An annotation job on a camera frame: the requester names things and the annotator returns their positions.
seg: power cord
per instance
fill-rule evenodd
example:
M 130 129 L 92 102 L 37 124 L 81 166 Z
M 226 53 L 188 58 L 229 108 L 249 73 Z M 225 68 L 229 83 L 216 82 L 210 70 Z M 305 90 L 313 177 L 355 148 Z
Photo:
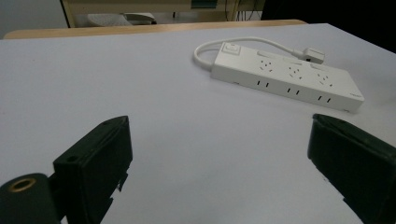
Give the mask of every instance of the power cord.
M 291 54 L 292 56 L 294 56 L 300 60 L 308 61 L 311 63 L 323 63 L 323 61 L 324 61 L 324 53 L 320 50 L 311 49 L 311 48 L 307 48 L 304 51 L 299 51 L 297 49 L 289 49 L 289 48 L 286 48 L 285 46 L 280 45 L 274 41 L 264 39 L 264 38 L 255 37 L 255 36 L 237 37 L 237 38 L 221 39 L 221 40 L 206 42 L 206 43 L 198 46 L 198 48 L 195 49 L 193 58 L 204 69 L 211 70 L 213 63 L 203 60 L 202 58 L 199 57 L 199 54 L 207 47 L 222 44 L 223 42 L 231 43 L 231 42 L 237 42 L 237 41 L 256 41 L 256 42 L 262 42 L 265 44 L 269 44 L 269 45 L 272 45 L 278 49 L 282 49 L 282 50 L 288 52 L 289 54 Z

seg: metal ring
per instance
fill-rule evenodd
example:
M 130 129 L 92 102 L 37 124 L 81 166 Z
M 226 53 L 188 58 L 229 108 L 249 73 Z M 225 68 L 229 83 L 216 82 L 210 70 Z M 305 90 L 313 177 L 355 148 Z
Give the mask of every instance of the metal ring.
M 35 182 L 36 181 L 34 178 L 20 179 L 14 182 L 11 186 L 9 186 L 8 190 L 13 193 L 21 192 L 32 187 L 35 184 Z

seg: electrical outlet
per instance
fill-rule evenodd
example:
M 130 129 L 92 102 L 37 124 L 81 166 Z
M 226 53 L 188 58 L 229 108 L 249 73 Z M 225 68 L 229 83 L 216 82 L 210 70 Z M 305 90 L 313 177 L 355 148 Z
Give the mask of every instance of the electrical outlet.
M 211 77 L 352 113 L 364 102 L 345 70 L 234 43 L 222 44 Z

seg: table surface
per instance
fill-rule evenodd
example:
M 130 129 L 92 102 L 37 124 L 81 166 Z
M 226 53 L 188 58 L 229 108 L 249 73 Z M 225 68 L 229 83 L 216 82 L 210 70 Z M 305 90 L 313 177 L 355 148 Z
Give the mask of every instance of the table surface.
M 178 24 L 156 24 L 140 26 L 117 26 L 117 27 L 90 27 L 70 29 L 38 29 L 18 30 L 4 36 L 4 39 L 66 37 L 86 35 L 122 35 L 143 34 L 173 31 L 188 31 L 202 29 L 237 28 L 237 27 L 263 27 L 306 24 L 300 20 L 276 20 L 276 21 L 222 21 L 222 22 L 196 22 Z
M 84 134 L 127 115 L 134 160 L 104 224 L 361 223 L 307 158 L 312 116 L 343 119 L 396 146 L 396 56 L 330 24 L 182 26 L 0 40 L 0 182 L 53 174 L 52 162 Z M 194 63 L 199 45 L 238 36 L 323 50 L 365 102 L 349 114 L 218 81 Z

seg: black plastic part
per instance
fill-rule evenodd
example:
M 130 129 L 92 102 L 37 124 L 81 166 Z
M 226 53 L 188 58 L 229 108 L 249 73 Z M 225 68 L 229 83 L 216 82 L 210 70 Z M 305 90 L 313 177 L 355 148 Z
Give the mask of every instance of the black plastic part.
M 132 157 L 128 117 L 99 124 L 53 162 L 49 178 L 23 175 L 0 188 L 0 224 L 100 223 Z
M 314 115 L 308 158 L 364 223 L 396 222 L 396 148 L 360 128 Z
M 100 223 L 132 161 L 128 117 L 107 120 L 53 163 L 69 224 Z
M 0 188 L 0 223 L 60 223 L 45 175 L 23 175 Z

